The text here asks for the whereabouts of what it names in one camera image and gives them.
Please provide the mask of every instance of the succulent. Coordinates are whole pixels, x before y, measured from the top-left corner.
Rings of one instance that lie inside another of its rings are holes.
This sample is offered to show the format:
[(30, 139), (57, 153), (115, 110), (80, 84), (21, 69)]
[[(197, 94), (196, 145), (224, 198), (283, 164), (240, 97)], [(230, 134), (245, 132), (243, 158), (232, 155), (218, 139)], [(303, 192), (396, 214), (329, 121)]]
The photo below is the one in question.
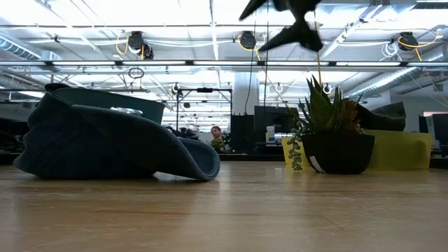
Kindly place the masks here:
[(220, 140), (212, 140), (211, 141), (211, 147), (215, 149), (216, 151), (219, 151), (220, 149), (224, 148), (224, 141)]
[(363, 134), (359, 122), (355, 120), (357, 115), (356, 106), (358, 102), (349, 99), (343, 99), (342, 91), (339, 87), (335, 88), (335, 98), (333, 103), (329, 96), (322, 91), (322, 87), (314, 76), (312, 80), (307, 80), (310, 91), (309, 101), (305, 98), (305, 104), (299, 101), (299, 107), (303, 112), (304, 119), (294, 114), (297, 121), (297, 127), (292, 129), (293, 137), (287, 144), (293, 145), (289, 150), (289, 158), (293, 160), (293, 169), (299, 171), (302, 169), (300, 163), (302, 157), (300, 153), (299, 142), (304, 134)]

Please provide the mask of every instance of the person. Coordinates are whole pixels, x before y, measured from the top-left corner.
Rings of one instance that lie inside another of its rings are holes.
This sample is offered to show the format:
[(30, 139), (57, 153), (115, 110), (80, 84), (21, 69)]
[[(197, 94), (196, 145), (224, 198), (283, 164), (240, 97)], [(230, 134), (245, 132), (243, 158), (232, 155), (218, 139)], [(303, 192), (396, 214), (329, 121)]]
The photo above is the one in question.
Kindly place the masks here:
[(211, 135), (213, 135), (214, 141), (222, 141), (223, 140), (223, 131), (219, 126), (213, 126), (210, 129)]

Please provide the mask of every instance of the black plant pot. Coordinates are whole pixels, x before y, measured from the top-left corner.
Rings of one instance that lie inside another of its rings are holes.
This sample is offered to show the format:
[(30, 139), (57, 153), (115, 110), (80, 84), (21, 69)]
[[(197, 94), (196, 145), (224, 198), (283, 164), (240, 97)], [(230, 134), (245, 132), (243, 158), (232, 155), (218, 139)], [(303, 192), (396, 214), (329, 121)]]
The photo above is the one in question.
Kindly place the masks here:
[(329, 174), (360, 174), (372, 156), (375, 137), (364, 134), (310, 134), (302, 136), (308, 163)]

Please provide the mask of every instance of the black bird shape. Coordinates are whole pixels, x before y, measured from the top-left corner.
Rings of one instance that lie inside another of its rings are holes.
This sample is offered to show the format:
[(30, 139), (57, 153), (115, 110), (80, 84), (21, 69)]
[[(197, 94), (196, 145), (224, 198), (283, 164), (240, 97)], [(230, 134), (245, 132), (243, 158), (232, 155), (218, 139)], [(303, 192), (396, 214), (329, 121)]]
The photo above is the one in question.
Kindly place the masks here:
[[(289, 10), (295, 18), (295, 23), (291, 27), (283, 28), (277, 36), (269, 40), (260, 49), (260, 52), (270, 50), (288, 43), (298, 42), (304, 48), (318, 52), (323, 44), (317, 31), (311, 30), (305, 21), (305, 14), (315, 11), (321, 0), (272, 0), (277, 11)], [(250, 0), (239, 17), (239, 20), (246, 19), (268, 0)]]

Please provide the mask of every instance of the desk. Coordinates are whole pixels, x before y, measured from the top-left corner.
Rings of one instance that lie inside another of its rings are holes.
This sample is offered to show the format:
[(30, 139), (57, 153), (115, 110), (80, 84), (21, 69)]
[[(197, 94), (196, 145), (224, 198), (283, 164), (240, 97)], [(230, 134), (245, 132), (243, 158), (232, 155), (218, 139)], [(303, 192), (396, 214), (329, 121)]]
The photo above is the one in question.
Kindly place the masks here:
[(445, 252), (448, 171), (293, 173), (223, 162), (215, 181), (42, 181), (0, 167), (2, 251)]

